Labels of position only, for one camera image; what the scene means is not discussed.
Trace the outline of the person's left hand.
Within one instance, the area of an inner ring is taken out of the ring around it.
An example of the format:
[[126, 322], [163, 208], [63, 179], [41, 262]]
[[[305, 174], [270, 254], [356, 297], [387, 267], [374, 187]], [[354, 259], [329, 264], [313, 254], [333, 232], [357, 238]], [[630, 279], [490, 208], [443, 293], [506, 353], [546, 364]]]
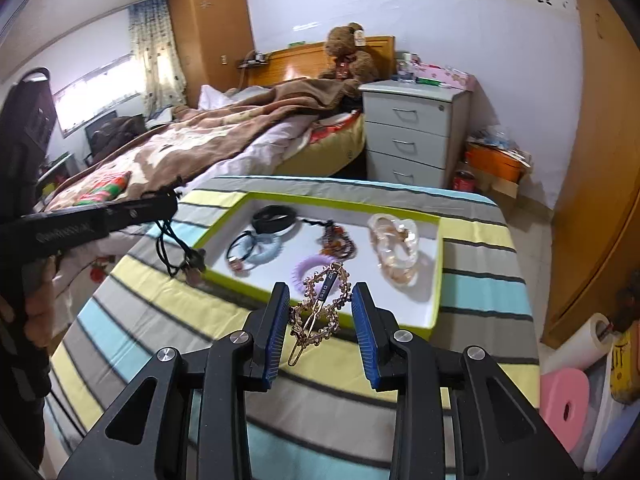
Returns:
[[26, 338], [37, 348], [47, 348], [53, 338], [54, 322], [54, 258], [47, 258], [41, 274], [41, 284], [25, 302]]

